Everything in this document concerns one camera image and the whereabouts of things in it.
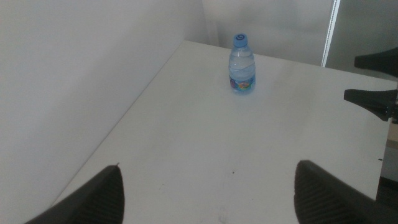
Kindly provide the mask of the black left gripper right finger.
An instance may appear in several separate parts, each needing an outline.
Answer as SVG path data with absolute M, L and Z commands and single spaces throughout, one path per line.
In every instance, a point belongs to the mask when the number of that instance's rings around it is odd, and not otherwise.
M 397 223 L 397 210 L 371 199 L 310 160 L 295 170 L 299 223 Z

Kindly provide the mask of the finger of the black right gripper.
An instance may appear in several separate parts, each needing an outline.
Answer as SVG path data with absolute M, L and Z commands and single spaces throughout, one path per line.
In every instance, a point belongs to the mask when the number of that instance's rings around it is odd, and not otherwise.
M 348 89 L 344 100 L 356 104 L 383 121 L 397 122 L 397 90 L 367 91 Z
M 397 47 L 376 54 L 356 56 L 354 66 L 397 77 Z

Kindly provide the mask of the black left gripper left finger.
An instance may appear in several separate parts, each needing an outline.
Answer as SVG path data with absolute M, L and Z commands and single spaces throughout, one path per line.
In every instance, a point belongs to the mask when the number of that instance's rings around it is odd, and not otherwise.
M 124 219 L 124 186 L 117 165 L 107 166 L 28 224 L 108 224 Z

